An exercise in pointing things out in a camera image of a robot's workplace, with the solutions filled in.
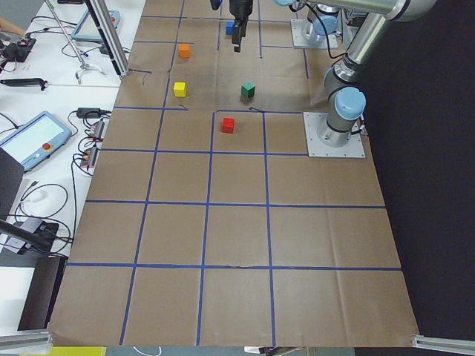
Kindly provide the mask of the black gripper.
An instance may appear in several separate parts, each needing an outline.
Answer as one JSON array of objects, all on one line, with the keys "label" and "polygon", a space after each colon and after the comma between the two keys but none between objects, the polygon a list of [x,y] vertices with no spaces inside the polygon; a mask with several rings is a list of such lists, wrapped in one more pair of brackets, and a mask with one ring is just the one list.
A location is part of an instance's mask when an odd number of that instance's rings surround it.
[{"label": "black gripper", "polygon": [[241,39],[246,36],[246,21],[252,14],[253,0],[230,0],[229,12],[235,17],[232,28],[234,52],[240,52]]}]

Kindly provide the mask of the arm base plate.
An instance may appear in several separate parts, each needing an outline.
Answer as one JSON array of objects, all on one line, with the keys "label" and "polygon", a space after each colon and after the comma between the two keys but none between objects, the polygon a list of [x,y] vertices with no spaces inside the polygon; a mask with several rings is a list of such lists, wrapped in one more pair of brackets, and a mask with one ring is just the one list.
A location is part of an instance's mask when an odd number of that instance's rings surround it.
[{"label": "arm base plate", "polygon": [[327,30],[328,37],[326,37],[323,27],[318,20],[314,22],[309,22],[307,19],[291,20],[290,27],[293,47],[300,49],[336,49],[338,47],[335,35],[337,20],[332,16],[323,16],[321,20]]},{"label": "arm base plate", "polygon": [[359,133],[352,134],[357,129],[354,124],[346,133],[332,130],[327,124],[328,113],[303,112],[304,130],[309,157],[364,159],[364,146]]}]

